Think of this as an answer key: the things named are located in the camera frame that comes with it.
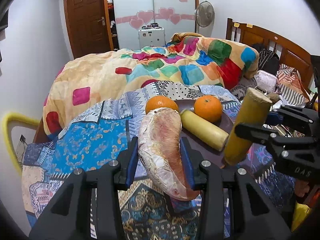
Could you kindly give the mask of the wall power socket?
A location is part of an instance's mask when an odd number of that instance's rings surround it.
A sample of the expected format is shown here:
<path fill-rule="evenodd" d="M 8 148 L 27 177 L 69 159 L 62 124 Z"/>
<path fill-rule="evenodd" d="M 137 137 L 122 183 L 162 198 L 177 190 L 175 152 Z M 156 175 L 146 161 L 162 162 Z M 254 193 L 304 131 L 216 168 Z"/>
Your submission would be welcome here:
<path fill-rule="evenodd" d="M 15 150 L 15 155 L 20 165 L 22 165 L 23 163 L 23 158 L 24 158 L 24 154 L 27 146 L 28 144 L 26 143 L 26 139 L 24 135 L 21 135 Z"/>

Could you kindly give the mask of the sugarcane piece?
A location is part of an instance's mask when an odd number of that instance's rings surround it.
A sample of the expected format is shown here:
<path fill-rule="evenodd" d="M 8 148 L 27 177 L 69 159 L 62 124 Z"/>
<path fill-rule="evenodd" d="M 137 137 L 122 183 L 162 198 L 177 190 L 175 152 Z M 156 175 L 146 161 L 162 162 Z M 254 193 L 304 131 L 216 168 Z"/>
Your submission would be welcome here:
<path fill-rule="evenodd" d="M 248 88 L 223 151 L 228 165 L 234 166 L 245 159 L 252 145 L 252 132 L 265 123 L 271 106 L 272 101 L 262 92 Z"/>
<path fill-rule="evenodd" d="M 217 151 L 222 151 L 229 134 L 190 110 L 180 113 L 183 128 Z"/>

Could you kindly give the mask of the standing electric fan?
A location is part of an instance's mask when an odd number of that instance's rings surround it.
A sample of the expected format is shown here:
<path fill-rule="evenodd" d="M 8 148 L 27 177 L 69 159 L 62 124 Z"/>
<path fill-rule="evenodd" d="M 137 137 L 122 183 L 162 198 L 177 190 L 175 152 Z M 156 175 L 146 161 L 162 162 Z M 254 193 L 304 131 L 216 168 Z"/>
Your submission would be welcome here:
<path fill-rule="evenodd" d="M 205 0 L 201 2 L 195 10 L 195 22 L 196 22 L 196 32 L 200 34 L 200 30 L 208 29 L 213 30 L 215 22 L 215 10 L 213 5 Z"/>

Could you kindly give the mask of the wooden headboard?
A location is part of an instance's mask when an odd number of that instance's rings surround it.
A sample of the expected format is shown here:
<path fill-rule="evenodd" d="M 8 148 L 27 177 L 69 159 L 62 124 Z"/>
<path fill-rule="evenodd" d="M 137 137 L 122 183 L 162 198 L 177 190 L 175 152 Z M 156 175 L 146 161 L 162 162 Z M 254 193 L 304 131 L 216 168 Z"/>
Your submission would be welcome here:
<path fill-rule="evenodd" d="M 289 39 L 262 27 L 235 22 L 227 19 L 226 39 L 238 41 L 246 45 L 263 44 L 279 56 L 279 63 L 296 68 L 304 89 L 310 92 L 310 82 L 313 77 L 313 68 L 310 53 Z"/>

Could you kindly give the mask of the brown wooden door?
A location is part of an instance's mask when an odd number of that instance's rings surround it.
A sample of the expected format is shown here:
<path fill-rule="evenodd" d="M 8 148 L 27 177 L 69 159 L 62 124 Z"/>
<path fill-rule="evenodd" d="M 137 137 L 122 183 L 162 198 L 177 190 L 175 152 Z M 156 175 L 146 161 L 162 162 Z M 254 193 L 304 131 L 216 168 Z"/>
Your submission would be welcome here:
<path fill-rule="evenodd" d="M 63 0 L 74 58 L 113 50 L 106 0 Z"/>

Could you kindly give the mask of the colourful patchwork quilt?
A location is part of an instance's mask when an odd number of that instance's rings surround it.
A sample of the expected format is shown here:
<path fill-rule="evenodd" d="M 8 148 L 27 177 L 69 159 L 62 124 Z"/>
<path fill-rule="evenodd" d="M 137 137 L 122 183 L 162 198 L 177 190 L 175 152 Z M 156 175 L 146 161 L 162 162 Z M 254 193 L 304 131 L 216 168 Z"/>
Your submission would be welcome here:
<path fill-rule="evenodd" d="M 96 103 L 157 80 L 232 89 L 256 74 L 258 61 L 246 44 L 196 33 L 176 33 L 163 47 L 88 54 L 69 61 L 55 78 L 44 102 L 44 132 L 53 135 Z"/>

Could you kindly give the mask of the dark purple plate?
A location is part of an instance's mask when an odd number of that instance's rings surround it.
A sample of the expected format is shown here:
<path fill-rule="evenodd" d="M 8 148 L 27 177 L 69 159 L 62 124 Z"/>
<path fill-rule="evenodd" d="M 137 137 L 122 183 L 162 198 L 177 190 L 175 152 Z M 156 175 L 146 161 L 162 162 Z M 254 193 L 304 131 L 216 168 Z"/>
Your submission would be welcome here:
<path fill-rule="evenodd" d="M 195 100 L 177 100 L 176 103 L 180 113 L 186 114 L 181 117 L 181 136 L 187 137 L 192 148 L 200 151 L 204 159 L 224 168 L 223 149 L 233 127 L 232 120 L 222 113 L 221 118 L 212 124 L 194 114 Z"/>

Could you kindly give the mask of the large orange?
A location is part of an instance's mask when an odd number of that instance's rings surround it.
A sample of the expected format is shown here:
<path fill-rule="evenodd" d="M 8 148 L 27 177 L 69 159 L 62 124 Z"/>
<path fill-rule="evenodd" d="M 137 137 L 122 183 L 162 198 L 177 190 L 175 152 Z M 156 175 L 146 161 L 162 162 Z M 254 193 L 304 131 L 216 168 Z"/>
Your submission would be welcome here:
<path fill-rule="evenodd" d="M 145 113 L 148 114 L 151 110 L 158 108 L 170 108 L 173 110 L 179 111 L 179 107 L 174 100 L 162 95 L 157 95 L 150 98 L 145 106 Z"/>

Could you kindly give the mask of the black bag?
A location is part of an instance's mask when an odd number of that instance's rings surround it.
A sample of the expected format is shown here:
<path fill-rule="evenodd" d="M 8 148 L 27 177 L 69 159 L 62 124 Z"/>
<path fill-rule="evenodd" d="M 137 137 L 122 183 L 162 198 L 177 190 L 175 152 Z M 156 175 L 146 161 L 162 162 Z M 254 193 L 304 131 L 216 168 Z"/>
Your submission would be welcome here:
<path fill-rule="evenodd" d="M 269 74 L 276 76 L 279 70 L 279 56 L 273 51 L 267 49 L 261 43 L 255 43 L 252 45 L 259 53 L 258 70 L 263 70 Z"/>

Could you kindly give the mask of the blue patterned bedsheet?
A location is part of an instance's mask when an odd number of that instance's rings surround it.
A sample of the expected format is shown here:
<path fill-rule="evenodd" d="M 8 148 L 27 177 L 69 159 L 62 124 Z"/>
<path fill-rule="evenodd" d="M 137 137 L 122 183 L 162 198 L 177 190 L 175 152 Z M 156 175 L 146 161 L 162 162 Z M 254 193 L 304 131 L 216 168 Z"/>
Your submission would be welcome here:
<path fill-rule="evenodd" d="M 108 99 L 85 110 L 48 142 L 28 145 L 22 172 L 22 194 L 27 218 L 34 225 L 68 175 L 76 168 L 96 170 L 117 158 L 138 134 L 147 101 L 157 95 L 172 100 L 217 97 L 228 121 L 233 122 L 240 102 L 228 90 L 214 85 L 187 86 L 156 81 Z M 138 164 L 135 180 L 118 193 L 127 239 L 195 239 L 199 227 L 201 197 L 189 202 L 166 199 Z"/>

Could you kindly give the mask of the wardrobe with heart stickers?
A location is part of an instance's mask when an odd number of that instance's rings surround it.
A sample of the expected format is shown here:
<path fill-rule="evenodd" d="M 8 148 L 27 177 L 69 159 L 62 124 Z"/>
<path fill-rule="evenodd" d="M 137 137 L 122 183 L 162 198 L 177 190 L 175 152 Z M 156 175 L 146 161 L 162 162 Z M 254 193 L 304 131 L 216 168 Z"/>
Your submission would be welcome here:
<path fill-rule="evenodd" d="M 153 41 L 154 46 L 166 44 L 175 33 L 194 32 L 198 3 L 199 0 L 112 0 L 119 48 L 139 49 L 140 29 L 153 23 L 164 30 Z"/>

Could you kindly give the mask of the yellow foam tube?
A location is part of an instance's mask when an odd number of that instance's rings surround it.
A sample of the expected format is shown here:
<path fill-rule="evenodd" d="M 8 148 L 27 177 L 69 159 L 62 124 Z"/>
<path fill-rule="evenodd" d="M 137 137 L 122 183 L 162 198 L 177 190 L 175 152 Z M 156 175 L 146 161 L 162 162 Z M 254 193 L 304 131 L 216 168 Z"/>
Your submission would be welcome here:
<path fill-rule="evenodd" d="M 22 175 L 22 168 L 15 153 L 15 135 L 12 134 L 13 127 L 15 125 L 21 125 L 36 130 L 39 123 L 39 119 L 30 118 L 18 112 L 7 112 L 3 115 L 1 127 L 4 146 L 15 171 L 19 176 Z"/>

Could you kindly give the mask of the large peeled pomelo segment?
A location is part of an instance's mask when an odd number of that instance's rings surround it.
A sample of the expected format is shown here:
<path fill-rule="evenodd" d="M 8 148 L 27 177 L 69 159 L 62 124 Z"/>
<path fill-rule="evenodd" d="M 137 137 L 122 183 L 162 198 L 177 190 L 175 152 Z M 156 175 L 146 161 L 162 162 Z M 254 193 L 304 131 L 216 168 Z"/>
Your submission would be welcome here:
<path fill-rule="evenodd" d="M 161 107 L 144 116 L 138 132 L 138 155 L 147 175 L 165 194 L 180 201 L 195 199 L 182 167 L 179 113 Z"/>

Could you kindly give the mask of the white box appliance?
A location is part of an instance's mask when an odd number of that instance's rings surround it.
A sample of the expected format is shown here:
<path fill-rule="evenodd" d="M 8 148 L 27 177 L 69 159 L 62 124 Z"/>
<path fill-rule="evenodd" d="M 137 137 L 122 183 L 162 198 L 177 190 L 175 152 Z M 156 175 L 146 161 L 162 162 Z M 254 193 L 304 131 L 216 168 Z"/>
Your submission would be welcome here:
<path fill-rule="evenodd" d="M 143 25 L 138 31 L 140 49 L 165 46 L 165 29 L 158 23 Z"/>

